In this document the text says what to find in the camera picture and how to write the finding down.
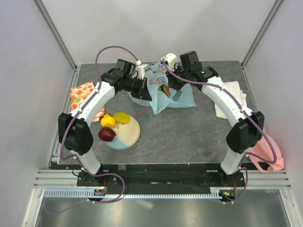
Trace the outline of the light blue plastic bag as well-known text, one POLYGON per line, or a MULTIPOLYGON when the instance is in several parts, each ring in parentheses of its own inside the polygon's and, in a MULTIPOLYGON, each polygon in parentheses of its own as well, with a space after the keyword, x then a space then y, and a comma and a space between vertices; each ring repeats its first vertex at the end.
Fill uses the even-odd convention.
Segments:
POLYGON ((147 88, 151 96, 151 101, 140 100, 131 97, 131 100, 141 106, 150 106, 154 114, 159 114, 165 108, 191 108, 196 107, 193 89, 189 84, 185 84, 181 90, 174 90, 169 87, 166 69, 161 62, 154 62, 145 75, 147 78, 147 88), (166 85, 171 92, 168 98, 163 92, 158 90, 162 84, 166 85))

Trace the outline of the red fake apple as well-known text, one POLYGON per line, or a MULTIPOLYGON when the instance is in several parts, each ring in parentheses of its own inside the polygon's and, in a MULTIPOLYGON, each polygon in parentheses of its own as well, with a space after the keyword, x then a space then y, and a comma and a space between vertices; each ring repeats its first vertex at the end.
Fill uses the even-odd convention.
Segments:
POLYGON ((102 141, 112 141, 115 138, 115 136, 116 133, 114 132, 113 129, 109 127, 103 127, 98 133, 98 137, 102 141))

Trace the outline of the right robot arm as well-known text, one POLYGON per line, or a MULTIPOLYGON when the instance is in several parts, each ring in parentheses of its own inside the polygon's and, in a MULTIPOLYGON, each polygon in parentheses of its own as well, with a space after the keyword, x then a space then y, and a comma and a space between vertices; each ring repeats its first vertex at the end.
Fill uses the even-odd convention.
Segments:
POLYGON ((192 84, 207 95, 223 112, 232 129, 226 136, 228 150, 221 162, 217 181, 228 186, 240 170, 245 153, 262 138, 264 115, 253 112, 226 87, 212 67, 203 67, 195 51, 177 57, 169 53, 162 58, 169 84, 176 90, 192 84))

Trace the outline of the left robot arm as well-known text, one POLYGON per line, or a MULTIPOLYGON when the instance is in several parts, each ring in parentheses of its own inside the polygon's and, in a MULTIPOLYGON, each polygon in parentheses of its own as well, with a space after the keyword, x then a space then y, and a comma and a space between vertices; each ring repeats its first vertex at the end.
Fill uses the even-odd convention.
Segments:
POLYGON ((117 60, 114 68, 99 77, 96 88, 79 107, 70 113, 61 113, 58 117, 58 136, 61 150, 67 149, 71 157, 78 160, 82 169, 88 173, 87 180, 93 186, 104 181, 101 163, 93 150, 93 136, 90 125, 95 115, 119 91, 127 91, 134 98, 151 101, 147 88, 145 73, 150 69, 148 64, 140 61, 131 63, 117 60))

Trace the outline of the yellow fake mango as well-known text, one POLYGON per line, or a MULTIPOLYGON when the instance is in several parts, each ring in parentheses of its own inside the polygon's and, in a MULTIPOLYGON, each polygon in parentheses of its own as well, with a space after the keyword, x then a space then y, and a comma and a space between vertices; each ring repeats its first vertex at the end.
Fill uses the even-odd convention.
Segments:
POLYGON ((113 118, 116 122, 121 124, 127 124, 130 121, 130 116, 124 112, 117 112, 113 114, 113 118))

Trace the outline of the fake watermelon slice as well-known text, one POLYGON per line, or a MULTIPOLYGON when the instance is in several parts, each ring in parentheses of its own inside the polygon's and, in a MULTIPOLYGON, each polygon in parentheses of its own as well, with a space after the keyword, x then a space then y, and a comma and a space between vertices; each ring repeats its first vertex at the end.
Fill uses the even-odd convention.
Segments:
POLYGON ((158 90, 163 92, 168 98, 171 97, 170 89, 166 85, 162 84, 160 87, 158 87, 158 90))

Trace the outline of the yellow fake lemon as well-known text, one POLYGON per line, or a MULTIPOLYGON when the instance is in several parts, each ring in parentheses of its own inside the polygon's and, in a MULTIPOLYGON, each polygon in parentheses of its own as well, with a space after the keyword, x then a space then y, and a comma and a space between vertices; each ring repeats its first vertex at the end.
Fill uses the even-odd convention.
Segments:
POLYGON ((116 124, 114 117, 109 114, 105 114, 103 118, 100 120, 100 124, 102 127, 113 128, 116 124))

